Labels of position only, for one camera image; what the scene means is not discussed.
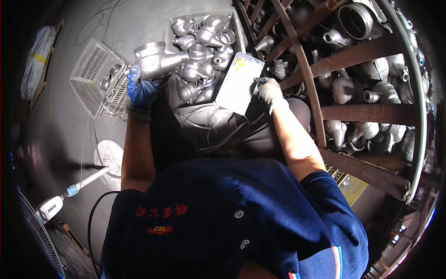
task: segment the rusty metal rack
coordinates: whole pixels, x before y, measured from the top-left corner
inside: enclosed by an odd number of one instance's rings
[[[275,46],[268,56],[265,57],[264,54],[260,52],[257,53],[257,55],[260,60],[269,64],[290,47],[294,49],[300,70],[282,80],[280,86],[282,90],[285,90],[301,82],[305,83],[315,124],[317,145],[324,162],[334,168],[351,174],[408,204],[415,195],[425,157],[427,134],[426,105],[421,83],[421,72],[417,66],[415,54],[410,49],[409,38],[402,23],[389,2],[386,0],[377,0],[378,5],[388,19],[388,23],[393,30],[392,33],[384,33],[382,37],[362,42],[309,65],[299,39],[335,12],[340,6],[347,3],[347,0],[326,0],[315,7],[309,18],[296,29],[286,13],[286,9],[291,5],[293,0],[282,0],[282,2],[279,0],[269,0],[272,2],[275,11],[272,13],[258,36],[256,36],[256,33],[254,32],[253,24],[266,0],[258,0],[251,17],[247,14],[247,9],[251,1],[245,0],[244,5],[240,0],[235,1],[239,13],[248,28],[249,37],[254,45],[258,43],[259,38],[262,38],[270,31],[279,19],[285,27],[288,36]],[[352,104],[328,107],[320,106],[318,93],[313,80],[314,78],[342,68],[351,67],[373,59],[398,53],[403,53],[404,57],[407,58],[406,63],[409,72],[411,73],[410,85],[413,90],[414,104]],[[406,177],[402,177],[383,167],[360,161],[352,156],[327,150],[324,120],[370,121],[416,126],[415,151],[410,173]]]

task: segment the navy blue polo shirt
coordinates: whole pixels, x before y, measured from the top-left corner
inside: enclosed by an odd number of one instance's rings
[[[280,279],[360,278],[367,235],[324,171],[300,183],[271,159],[170,165],[115,199],[103,278],[236,278],[247,259]]]

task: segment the fan grille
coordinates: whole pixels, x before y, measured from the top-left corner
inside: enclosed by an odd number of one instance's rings
[[[17,187],[17,192],[20,197],[20,208],[22,210],[23,216],[28,221],[29,229],[33,232],[33,235],[40,245],[40,248],[45,253],[45,256],[49,259],[55,270],[65,278],[65,272],[60,263],[59,256],[56,253],[53,243],[40,220],[40,217],[36,215],[33,207],[29,204],[28,200],[23,195],[19,187]]]

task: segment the round metal base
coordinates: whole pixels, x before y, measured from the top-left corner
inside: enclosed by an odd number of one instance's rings
[[[98,149],[95,150],[95,165],[110,167],[109,173],[121,177],[121,164],[124,149],[114,140],[104,139],[98,143]],[[101,176],[102,182],[112,191],[121,191],[121,179],[115,178],[108,173]]]

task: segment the hand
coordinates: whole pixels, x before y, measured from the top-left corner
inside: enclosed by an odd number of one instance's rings
[[[259,96],[265,101],[270,115],[275,107],[289,108],[288,102],[283,98],[280,85],[275,79],[259,78],[257,86],[259,88]]]
[[[153,101],[169,79],[169,74],[156,80],[140,80],[141,69],[138,65],[132,66],[128,73],[127,94],[132,106],[137,109],[150,111]]]

